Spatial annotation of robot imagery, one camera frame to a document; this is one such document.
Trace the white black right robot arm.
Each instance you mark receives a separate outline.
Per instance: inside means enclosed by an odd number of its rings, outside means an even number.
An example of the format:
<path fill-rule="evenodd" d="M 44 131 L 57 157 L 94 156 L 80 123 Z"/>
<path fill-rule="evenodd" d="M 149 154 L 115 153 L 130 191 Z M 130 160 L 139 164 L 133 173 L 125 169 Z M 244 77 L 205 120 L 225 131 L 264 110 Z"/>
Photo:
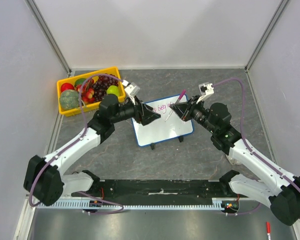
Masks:
<path fill-rule="evenodd" d="M 229 158 L 239 161 L 253 172 L 259 180 L 230 171 L 219 184 L 225 197 L 234 193 L 251 198 L 270 208 L 283 224 L 292 226 L 300 220 L 300 176 L 283 169 L 253 147 L 231 125 L 231 114 L 223 103 L 213 103 L 205 108 L 199 96 L 187 102 L 174 103 L 170 108 L 184 122 L 196 121 L 211 133 L 213 145 Z"/>

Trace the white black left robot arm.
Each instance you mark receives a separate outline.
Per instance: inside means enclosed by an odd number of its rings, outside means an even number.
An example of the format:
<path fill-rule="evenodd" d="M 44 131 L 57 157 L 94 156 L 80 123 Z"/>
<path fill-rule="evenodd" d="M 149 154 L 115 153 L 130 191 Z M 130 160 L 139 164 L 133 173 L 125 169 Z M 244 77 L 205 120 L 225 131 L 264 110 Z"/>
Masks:
<path fill-rule="evenodd" d="M 54 152 L 44 157 L 35 155 L 29 160 L 23 183 L 29 192 L 29 204 L 34 206 L 32 200 L 36 198 L 45 206 L 51 206 L 60 197 L 76 192 L 96 196 L 100 191 L 97 176 L 88 170 L 75 174 L 65 174 L 66 171 L 88 151 L 108 139 L 115 131 L 116 123 L 134 119 L 146 126 L 160 117 L 137 97 L 121 104 L 116 95 L 106 95 L 93 118 L 77 136 Z"/>

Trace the blue framed whiteboard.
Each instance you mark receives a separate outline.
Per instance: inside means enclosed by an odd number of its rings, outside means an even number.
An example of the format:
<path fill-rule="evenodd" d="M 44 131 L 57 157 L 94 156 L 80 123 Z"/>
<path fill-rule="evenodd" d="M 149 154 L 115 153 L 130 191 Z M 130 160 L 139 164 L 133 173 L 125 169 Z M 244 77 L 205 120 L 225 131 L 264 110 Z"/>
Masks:
<path fill-rule="evenodd" d="M 161 118 L 143 126 L 132 120 L 137 145 L 140 147 L 151 146 L 160 142 L 186 136 L 194 132 L 194 124 L 191 120 L 184 122 L 175 113 L 168 117 L 171 108 L 179 95 L 172 95 L 152 101 L 146 104 L 160 114 Z"/>

